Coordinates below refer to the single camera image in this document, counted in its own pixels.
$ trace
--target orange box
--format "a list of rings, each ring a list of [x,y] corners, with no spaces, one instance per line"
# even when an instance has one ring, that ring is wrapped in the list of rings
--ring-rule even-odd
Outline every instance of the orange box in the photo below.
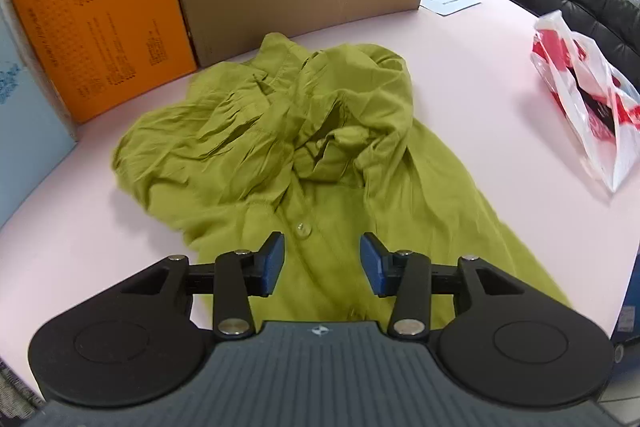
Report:
[[[13,0],[73,118],[195,70],[178,0]]]

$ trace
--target crumpled green garment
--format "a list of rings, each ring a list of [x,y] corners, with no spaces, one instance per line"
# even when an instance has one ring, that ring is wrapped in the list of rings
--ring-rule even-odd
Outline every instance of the crumpled green garment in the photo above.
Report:
[[[252,298],[257,321],[386,325],[393,298],[374,296],[360,265],[367,231],[438,264],[473,253],[566,302],[462,163],[413,118],[404,60],[380,46],[310,53],[267,35],[253,60],[200,72],[183,102],[142,116],[113,169],[201,263],[284,232],[275,292]],[[453,317],[451,298],[436,296],[432,327]]]

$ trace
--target pink tabletop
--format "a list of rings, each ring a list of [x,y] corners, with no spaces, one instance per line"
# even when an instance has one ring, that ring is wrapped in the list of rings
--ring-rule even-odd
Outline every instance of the pink tabletop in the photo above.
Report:
[[[375,42],[402,55],[417,118],[464,162],[574,307],[611,333],[640,239],[640,175],[613,198],[590,179],[529,62],[534,16],[508,0],[481,1],[448,17],[420,8],[295,40],[310,49]],[[34,388],[27,347],[40,325],[169,254],[195,261],[178,233],[116,188],[110,169],[136,118],[180,100],[187,82],[83,126],[78,147],[0,230],[0,357]],[[201,302],[192,318],[210,321]]]

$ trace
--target barcode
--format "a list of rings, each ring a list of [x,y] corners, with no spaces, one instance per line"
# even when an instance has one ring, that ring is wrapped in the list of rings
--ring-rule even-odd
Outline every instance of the barcode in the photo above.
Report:
[[[622,306],[618,317],[618,331],[621,333],[632,333],[636,322],[636,307]]]

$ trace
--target red and white plastic bag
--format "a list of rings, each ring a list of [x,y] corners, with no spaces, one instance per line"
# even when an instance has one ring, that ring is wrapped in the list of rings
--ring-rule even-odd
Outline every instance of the red and white plastic bag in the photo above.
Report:
[[[592,170],[615,192],[640,156],[640,94],[560,11],[535,25],[531,60],[572,124]]]

